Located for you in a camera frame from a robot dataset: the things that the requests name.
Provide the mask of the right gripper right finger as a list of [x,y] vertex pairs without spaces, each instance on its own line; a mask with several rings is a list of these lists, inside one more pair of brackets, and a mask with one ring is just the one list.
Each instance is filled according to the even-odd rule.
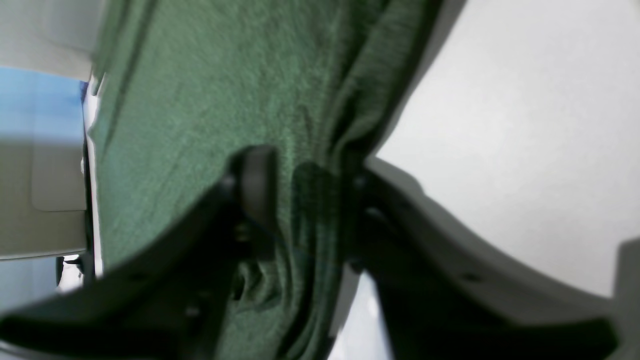
[[359,167],[350,264],[375,284],[396,360],[605,360],[610,301],[480,238],[406,172]]

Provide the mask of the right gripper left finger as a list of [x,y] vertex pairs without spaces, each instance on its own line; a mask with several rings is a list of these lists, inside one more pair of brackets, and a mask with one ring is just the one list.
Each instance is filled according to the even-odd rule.
[[146,250],[99,280],[1,319],[19,360],[210,360],[238,264],[270,259],[277,151],[249,146]]

